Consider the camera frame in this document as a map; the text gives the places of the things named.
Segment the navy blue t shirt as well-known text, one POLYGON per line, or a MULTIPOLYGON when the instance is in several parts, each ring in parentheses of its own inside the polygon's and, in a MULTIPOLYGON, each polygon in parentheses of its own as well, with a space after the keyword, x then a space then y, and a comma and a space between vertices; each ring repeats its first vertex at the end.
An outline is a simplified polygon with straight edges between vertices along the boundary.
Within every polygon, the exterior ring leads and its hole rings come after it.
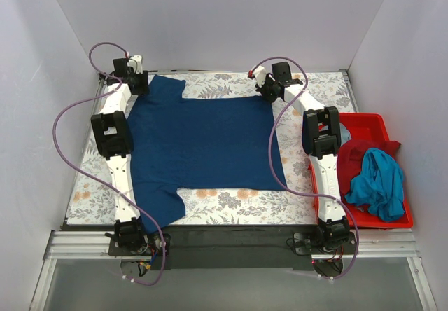
POLYGON ((269 102, 187 99, 185 86, 154 76, 127 119, 134 197, 150 233, 184 217, 179 188, 278 191, 286 182, 269 102))

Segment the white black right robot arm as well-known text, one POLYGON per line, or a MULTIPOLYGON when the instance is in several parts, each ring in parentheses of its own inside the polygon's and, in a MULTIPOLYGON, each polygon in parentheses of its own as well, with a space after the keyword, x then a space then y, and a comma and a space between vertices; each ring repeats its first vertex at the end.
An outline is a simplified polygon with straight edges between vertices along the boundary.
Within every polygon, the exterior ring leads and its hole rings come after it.
POLYGON ((307 92, 308 79, 292 77, 286 61, 272 65, 268 72, 261 64, 248 77, 263 99, 281 99, 302 116, 302 148, 309 156, 318 198, 317 227, 310 236, 299 238, 304 250, 313 247, 332 253, 349 241, 350 227, 339 190, 337 154, 342 145, 340 114, 336 107, 325 106, 307 92))

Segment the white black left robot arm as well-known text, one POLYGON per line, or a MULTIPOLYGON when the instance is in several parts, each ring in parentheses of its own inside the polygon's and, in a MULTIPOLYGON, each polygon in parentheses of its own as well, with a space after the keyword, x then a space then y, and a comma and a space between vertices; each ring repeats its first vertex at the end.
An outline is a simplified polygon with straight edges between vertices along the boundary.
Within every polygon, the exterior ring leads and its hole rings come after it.
POLYGON ((132 96, 148 94, 148 71, 143 69, 143 57, 133 55, 113 60, 114 75, 121 79, 108 79, 104 105, 91 117, 94 138, 99 154, 105 158, 111 183, 118 190, 114 194, 115 224, 111 239, 117 247, 135 255, 144 254, 149 239, 140 222, 130 170, 134 141, 127 123, 125 110, 132 96))

